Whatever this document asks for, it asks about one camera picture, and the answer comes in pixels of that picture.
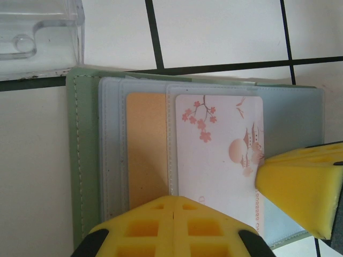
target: transparent plastic case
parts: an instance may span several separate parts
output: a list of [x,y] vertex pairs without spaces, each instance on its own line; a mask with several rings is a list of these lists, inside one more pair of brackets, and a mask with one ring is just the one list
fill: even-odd
[[0,80],[53,77],[83,63],[81,0],[0,1]]

